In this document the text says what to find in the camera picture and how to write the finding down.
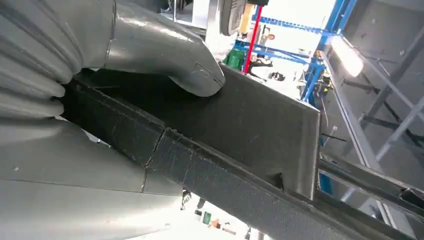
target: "fluorescent light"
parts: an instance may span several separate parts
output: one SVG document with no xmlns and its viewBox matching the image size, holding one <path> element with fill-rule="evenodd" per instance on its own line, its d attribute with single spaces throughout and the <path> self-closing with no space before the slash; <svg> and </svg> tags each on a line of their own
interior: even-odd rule
<svg viewBox="0 0 424 240">
<path fill-rule="evenodd" d="M 331 39 L 331 46 L 340 58 L 346 71 L 353 77 L 358 76 L 364 68 L 364 62 L 347 42 L 340 36 Z"/>
</svg>

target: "black panel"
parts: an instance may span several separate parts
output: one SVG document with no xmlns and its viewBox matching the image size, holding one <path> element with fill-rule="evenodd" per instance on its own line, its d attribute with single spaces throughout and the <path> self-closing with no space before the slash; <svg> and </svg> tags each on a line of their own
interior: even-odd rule
<svg viewBox="0 0 424 240">
<path fill-rule="evenodd" d="M 99 70 L 91 81 L 108 96 L 143 109 L 276 186 L 283 173 L 283 185 L 294 190 L 302 181 L 299 168 L 307 171 L 305 182 L 312 185 L 319 112 L 238 72 L 223 71 L 225 86 L 208 98 L 158 75 Z M 309 162 L 301 160 L 304 155 Z"/>
</svg>

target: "green container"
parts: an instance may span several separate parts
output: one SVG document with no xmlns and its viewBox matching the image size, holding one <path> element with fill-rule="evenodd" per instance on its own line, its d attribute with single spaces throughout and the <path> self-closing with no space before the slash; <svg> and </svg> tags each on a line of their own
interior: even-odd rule
<svg viewBox="0 0 424 240">
<path fill-rule="evenodd" d="M 233 49 L 228 53 L 228 55 L 224 59 L 224 63 L 230 66 L 232 69 L 241 70 L 244 59 L 245 59 L 244 51 Z"/>
</svg>

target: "textured black surface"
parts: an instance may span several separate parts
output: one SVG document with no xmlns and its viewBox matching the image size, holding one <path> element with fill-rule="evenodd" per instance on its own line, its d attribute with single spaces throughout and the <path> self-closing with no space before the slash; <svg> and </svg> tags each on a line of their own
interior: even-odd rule
<svg viewBox="0 0 424 240">
<path fill-rule="evenodd" d="M 92 81 L 108 96 L 130 102 L 274 185 L 281 185 L 276 182 L 280 173 L 283 185 L 292 190 L 301 181 L 312 185 L 319 112 L 235 71 L 223 72 L 225 87 L 208 98 L 158 75 L 100 70 Z"/>
<path fill-rule="evenodd" d="M 240 162 L 84 82 L 77 77 L 66 87 L 65 118 L 276 240 L 410 240 L 324 193 L 310 201 L 282 192 Z"/>
</svg>

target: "red pole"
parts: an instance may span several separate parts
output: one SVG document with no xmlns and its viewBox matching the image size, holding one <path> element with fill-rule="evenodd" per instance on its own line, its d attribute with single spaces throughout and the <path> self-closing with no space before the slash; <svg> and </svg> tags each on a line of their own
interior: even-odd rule
<svg viewBox="0 0 424 240">
<path fill-rule="evenodd" d="M 251 64 L 251 55 L 252 55 L 253 47 L 255 45 L 256 32 L 258 31 L 259 22 L 261 21 L 261 13 L 262 13 L 262 6 L 259 6 L 259 10 L 257 11 L 257 16 L 256 16 L 256 23 L 254 24 L 254 28 L 253 28 L 252 39 L 250 40 L 249 51 L 247 51 L 246 65 L 244 66 L 244 72 L 246 74 L 248 73 L 249 65 Z"/>
</svg>

